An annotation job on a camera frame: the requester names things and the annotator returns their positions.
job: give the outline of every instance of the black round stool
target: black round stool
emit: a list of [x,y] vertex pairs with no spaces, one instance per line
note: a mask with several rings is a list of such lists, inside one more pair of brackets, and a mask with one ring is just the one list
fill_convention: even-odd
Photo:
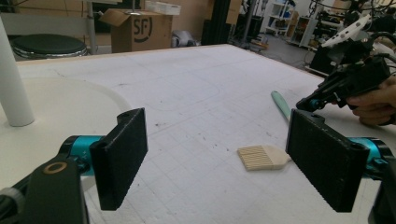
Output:
[[55,59],[88,54],[84,42],[67,35],[23,35],[12,40],[14,52],[27,59]]

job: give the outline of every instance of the finger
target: finger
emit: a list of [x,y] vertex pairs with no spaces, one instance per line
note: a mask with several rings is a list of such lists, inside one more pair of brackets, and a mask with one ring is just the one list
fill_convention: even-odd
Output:
[[396,85],[396,77],[391,76],[379,85],[379,89],[385,89],[388,86]]
[[378,125],[378,124],[383,124],[386,123],[390,120],[390,117],[383,117],[379,119],[367,119],[367,118],[359,118],[359,121],[363,124],[367,125]]
[[354,109],[352,112],[354,115],[362,118],[379,119],[383,117],[392,116],[393,114],[396,113],[396,108],[393,108],[391,106],[384,106],[377,109],[366,110],[365,108],[361,109],[360,107],[358,107],[357,109]]
[[383,107],[390,107],[389,104],[375,104],[375,105],[367,105],[367,106],[359,106],[356,107],[354,110],[359,110],[359,111],[372,111],[372,110],[377,110]]
[[389,86],[383,90],[369,91],[363,95],[348,97],[346,101],[350,105],[367,106],[380,103],[396,103],[396,85]]

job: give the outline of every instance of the white table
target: white table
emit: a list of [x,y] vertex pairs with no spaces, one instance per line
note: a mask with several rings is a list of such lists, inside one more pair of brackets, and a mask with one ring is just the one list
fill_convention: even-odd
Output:
[[[367,223],[378,182],[363,179],[353,212],[337,214],[293,162],[247,172],[236,153],[284,149],[288,123],[270,93],[295,106],[320,77],[228,45],[18,65],[24,78],[85,80],[146,108],[148,155],[118,211],[100,211],[96,188],[86,192],[92,223]],[[395,153],[395,127],[363,126],[336,105],[318,114],[341,134],[378,137]]]

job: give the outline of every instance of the teal handle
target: teal handle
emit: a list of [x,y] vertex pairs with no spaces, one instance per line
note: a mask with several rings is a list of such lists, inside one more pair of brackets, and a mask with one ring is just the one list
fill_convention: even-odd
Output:
[[290,121],[291,110],[288,106],[288,103],[286,103],[285,99],[283,98],[283,96],[277,91],[272,91],[271,96],[273,97],[276,105],[282,111],[282,113],[286,117],[286,119],[288,121]]

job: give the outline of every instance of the white pole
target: white pole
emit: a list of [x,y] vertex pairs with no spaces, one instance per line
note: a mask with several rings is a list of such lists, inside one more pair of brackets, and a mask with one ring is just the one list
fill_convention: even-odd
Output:
[[10,126],[21,127],[35,120],[1,17],[0,103]]

